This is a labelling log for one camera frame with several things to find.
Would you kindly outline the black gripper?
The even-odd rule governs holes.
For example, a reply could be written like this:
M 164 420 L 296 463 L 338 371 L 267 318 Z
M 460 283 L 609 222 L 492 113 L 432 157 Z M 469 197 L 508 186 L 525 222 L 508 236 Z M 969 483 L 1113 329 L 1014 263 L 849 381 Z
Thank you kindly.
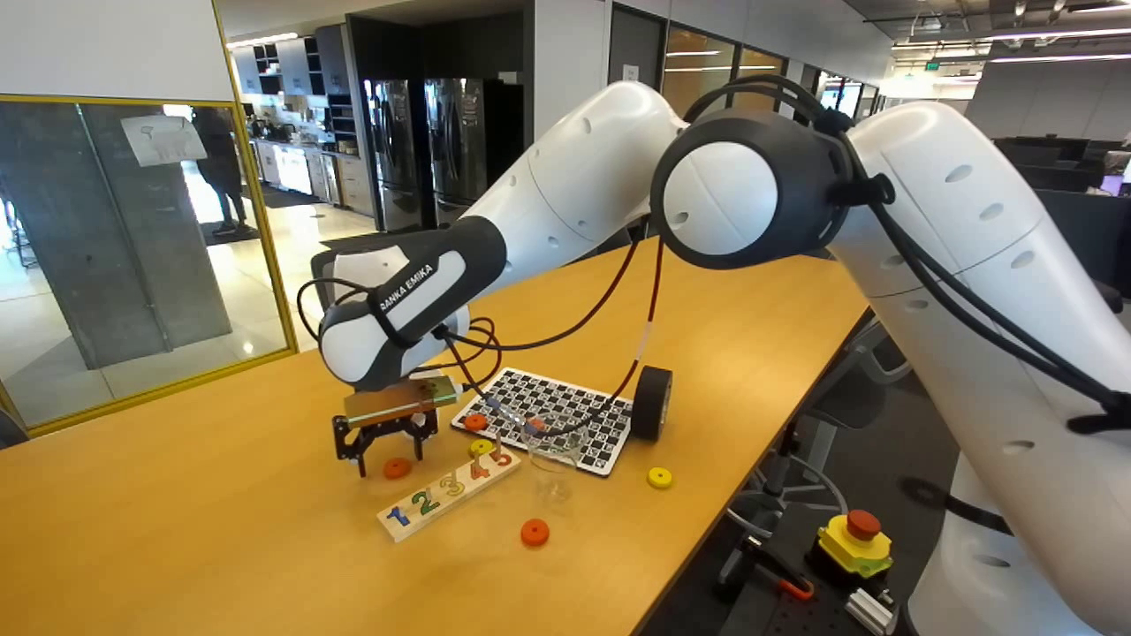
M 358 477 L 367 477 L 365 454 L 375 437 L 386 434 L 409 434 L 412 437 L 412 461 L 425 461 L 425 442 L 437 431 L 437 417 L 432 410 L 412 413 L 391 413 L 391 417 L 336 417 L 330 420 L 330 442 L 338 461 L 353 461 Z

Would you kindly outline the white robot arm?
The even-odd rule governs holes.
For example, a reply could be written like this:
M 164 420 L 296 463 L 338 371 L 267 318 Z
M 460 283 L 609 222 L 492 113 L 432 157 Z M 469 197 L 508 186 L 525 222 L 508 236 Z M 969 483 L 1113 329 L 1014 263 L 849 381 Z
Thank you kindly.
M 645 215 L 700 270 L 834 254 L 918 371 L 1004 536 L 949 526 L 927 628 L 1131 636 L 1131 337 L 1004 152 L 958 109 L 861 125 L 670 109 L 613 83 L 548 126 L 453 225 L 320 254 L 319 353 L 386 388 L 467 305 Z

